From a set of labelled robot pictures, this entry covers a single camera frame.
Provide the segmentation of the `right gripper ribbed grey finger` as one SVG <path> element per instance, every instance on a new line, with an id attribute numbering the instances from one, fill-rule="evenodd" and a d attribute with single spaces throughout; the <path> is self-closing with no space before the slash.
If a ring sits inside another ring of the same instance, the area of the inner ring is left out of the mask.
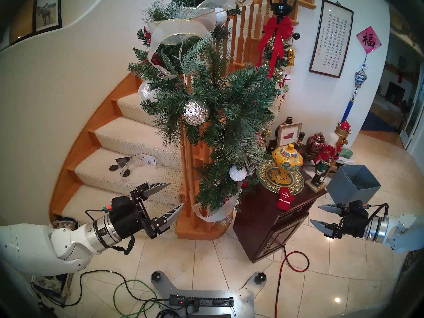
<path id="1" fill-rule="evenodd" d="M 319 209 L 332 214 L 337 214 L 339 217 L 344 217 L 347 215 L 347 209 L 344 204 L 341 204 L 341 206 L 338 206 L 337 204 L 320 205 Z"/>
<path id="2" fill-rule="evenodd" d="M 319 220 L 310 220 L 311 224 L 320 232 L 324 234 L 324 236 L 331 239 L 341 239 L 343 236 L 342 227 L 337 223 L 326 223 Z"/>

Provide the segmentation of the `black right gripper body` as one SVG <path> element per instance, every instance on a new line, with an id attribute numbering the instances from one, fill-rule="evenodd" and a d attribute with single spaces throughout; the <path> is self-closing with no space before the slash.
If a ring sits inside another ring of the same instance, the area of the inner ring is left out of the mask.
<path id="1" fill-rule="evenodd" d="M 362 238 L 369 219 L 362 201 L 352 201 L 344 209 L 343 234 Z"/>

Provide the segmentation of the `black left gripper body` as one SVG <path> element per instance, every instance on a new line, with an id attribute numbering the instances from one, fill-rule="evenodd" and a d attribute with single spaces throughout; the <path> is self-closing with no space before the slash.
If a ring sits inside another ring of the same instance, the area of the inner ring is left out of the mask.
<path id="1" fill-rule="evenodd" d="M 146 198 L 137 198 L 133 202 L 130 198 L 113 198 L 111 200 L 111 210 L 108 212 L 113 229 L 121 239 L 126 239 L 141 230 L 145 230 L 147 220 L 143 225 L 142 221 L 146 218 L 146 212 L 143 200 Z"/>

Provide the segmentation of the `left gripper ribbed grey finger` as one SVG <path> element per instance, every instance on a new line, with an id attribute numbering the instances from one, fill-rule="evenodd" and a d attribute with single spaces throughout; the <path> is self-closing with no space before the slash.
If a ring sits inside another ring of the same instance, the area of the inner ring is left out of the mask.
<path id="1" fill-rule="evenodd" d="M 132 201 L 146 201 L 150 196 L 158 193 L 169 185 L 171 185 L 171 183 L 158 182 L 149 184 L 145 182 L 131 191 L 131 199 Z"/>
<path id="2" fill-rule="evenodd" d="M 157 236 L 167 232 L 171 225 L 177 221 L 181 211 L 184 208 L 184 203 L 181 203 L 179 206 L 176 206 L 164 213 L 160 217 L 154 217 L 150 220 L 150 225 L 152 232 L 149 236 L 150 239 L 154 239 Z"/>

